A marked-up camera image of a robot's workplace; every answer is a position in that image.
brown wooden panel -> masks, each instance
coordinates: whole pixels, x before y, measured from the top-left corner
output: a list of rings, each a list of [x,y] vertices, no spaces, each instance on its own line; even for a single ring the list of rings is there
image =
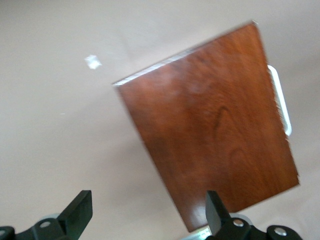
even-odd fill
[[[114,85],[189,231],[298,184],[254,23]]]

robotic claw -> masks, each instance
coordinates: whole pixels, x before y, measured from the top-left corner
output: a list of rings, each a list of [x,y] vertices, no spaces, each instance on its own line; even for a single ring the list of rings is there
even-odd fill
[[[81,191],[57,218],[46,218],[15,234],[11,226],[0,227],[0,240],[78,240],[93,215],[90,190]],[[206,193],[205,216],[212,235],[206,240],[302,240],[286,226],[269,226],[262,232],[244,219],[231,217],[215,191]]]

metal handle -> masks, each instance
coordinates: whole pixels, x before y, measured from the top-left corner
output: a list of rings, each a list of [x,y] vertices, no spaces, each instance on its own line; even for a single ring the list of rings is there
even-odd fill
[[[284,132],[287,136],[290,136],[290,134],[292,133],[292,127],[291,127],[289,114],[288,114],[288,110],[285,102],[285,97],[282,92],[278,72],[273,66],[270,66],[270,65],[268,65],[268,69],[269,69],[271,80],[274,86],[275,101],[279,109]]]

screw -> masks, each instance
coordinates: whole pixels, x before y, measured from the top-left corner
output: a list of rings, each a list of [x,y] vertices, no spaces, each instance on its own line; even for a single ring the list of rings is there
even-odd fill
[[[40,224],[40,228],[46,228],[51,224],[49,221],[44,221],[43,223]]]
[[[274,229],[274,232],[275,232],[276,234],[280,235],[280,236],[287,236],[286,230],[284,230],[284,229],[281,228],[281,227],[276,227],[276,228]]]
[[[240,219],[234,220],[233,224],[236,225],[237,227],[243,227],[245,225],[244,222],[241,221]]]

small white square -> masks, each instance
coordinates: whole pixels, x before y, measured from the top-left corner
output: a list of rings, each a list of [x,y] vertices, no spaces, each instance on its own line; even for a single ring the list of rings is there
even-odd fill
[[[90,69],[96,69],[102,65],[96,55],[87,56],[84,60]]]

